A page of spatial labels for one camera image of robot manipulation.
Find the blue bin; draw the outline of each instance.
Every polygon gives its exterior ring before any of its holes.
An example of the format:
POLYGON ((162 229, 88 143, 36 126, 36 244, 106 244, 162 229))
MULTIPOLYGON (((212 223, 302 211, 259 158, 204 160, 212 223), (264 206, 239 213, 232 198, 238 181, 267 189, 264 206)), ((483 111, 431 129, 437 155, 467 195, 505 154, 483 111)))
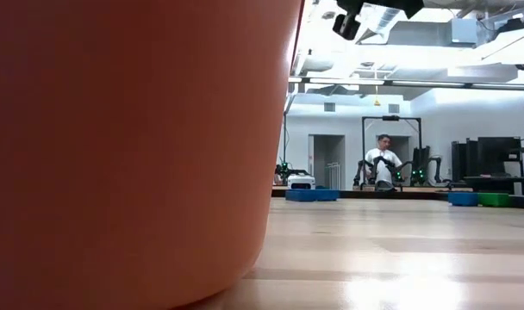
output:
POLYGON ((319 202, 334 202, 339 199, 339 191, 334 189, 315 189, 315 199, 319 202))
POLYGON ((289 189, 285 192, 285 200, 292 202, 315 202, 317 193, 315 189, 289 189))
POLYGON ((448 202, 455 207, 476 207, 478 206, 477 193, 449 193, 448 202))

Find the ceiling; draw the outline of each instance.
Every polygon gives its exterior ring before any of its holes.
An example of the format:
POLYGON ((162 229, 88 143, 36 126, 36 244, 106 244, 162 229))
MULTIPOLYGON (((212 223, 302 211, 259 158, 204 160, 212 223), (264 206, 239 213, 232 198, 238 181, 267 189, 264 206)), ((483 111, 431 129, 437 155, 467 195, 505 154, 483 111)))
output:
MULTIPOLYGON (((409 21, 400 11, 400 14, 392 18, 394 22, 386 21, 385 27, 381 27, 384 19, 381 13, 386 8, 364 6, 357 17, 362 27, 357 38, 349 41, 332 31, 334 17, 344 14, 336 0, 307 0, 291 75, 312 78, 394 78, 498 83, 517 77, 517 70, 512 64, 502 64, 500 59, 483 61, 484 58, 477 53, 483 50, 480 47, 441 46, 434 42, 429 45, 416 41, 432 40, 438 36, 434 32, 436 27, 444 26, 454 17, 460 16, 469 22, 474 21, 474 32, 478 28, 478 39, 482 40, 482 28, 488 28, 487 21, 500 18, 507 20, 517 12, 524 12, 524 1, 433 0, 425 1, 425 6, 425 9, 409 21), (415 27, 417 31, 411 29, 402 32, 400 26, 415 27), (419 32, 424 28, 427 29, 426 33, 419 32), (368 33, 367 29, 372 31, 370 34, 373 36, 364 37, 368 33)), ((300 92, 318 93, 318 89, 324 88, 329 88, 329 85, 307 86, 300 92)), ((379 95, 403 95, 404 100, 412 100, 425 91, 427 90, 422 88, 376 88, 360 85, 344 95, 366 96, 378 92, 379 95)))

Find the black metal frame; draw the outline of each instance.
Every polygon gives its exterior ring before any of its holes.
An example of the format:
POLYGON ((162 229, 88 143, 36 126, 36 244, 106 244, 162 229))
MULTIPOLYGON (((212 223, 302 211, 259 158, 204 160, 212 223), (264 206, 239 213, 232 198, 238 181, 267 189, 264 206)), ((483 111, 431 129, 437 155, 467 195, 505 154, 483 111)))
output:
POLYGON ((419 131, 419 149, 423 148, 423 135, 421 130, 421 117, 400 117, 396 115, 386 115, 386 116, 362 116, 362 159, 365 159, 365 120, 381 120, 381 121, 417 121, 417 130, 419 131))

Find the wooden floor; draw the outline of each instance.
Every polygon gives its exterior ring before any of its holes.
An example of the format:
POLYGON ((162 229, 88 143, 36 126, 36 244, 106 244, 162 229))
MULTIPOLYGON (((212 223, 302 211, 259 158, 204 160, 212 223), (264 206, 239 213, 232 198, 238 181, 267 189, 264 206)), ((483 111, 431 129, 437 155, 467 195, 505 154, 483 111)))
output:
POLYGON ((253 271, 194 308, 524 310, 524 210, 274 199, 253 271))

